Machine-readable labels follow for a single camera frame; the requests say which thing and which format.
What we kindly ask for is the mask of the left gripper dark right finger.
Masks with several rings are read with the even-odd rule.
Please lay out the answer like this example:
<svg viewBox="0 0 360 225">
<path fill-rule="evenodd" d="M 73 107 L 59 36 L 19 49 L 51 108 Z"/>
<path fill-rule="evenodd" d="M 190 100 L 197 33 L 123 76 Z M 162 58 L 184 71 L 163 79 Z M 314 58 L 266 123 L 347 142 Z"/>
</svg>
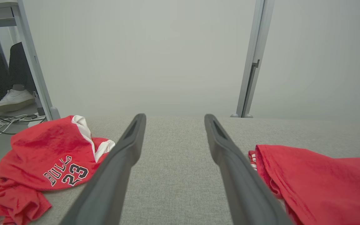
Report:
<svg viewBox="0 0 360 225">
<path fill-rule="evenodd" d="M 218 119 L 206 114 L 204 123 L 212 159 L 220 168 L 233 224 L 293 224 Z"/>
</svg>

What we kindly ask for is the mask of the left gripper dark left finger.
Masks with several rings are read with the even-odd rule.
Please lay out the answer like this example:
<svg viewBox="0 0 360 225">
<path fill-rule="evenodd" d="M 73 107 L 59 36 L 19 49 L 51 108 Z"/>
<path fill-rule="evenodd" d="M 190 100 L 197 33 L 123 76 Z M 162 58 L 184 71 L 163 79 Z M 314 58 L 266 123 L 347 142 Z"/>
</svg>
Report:
<svg viewBox="0 0 360 225">
<path fill-rule="evenodd" d="M 146 115 L 137 114 L 87 182 L 62 225 L 118 225 L 132 167 L 141 156 Z"/>
</svg>

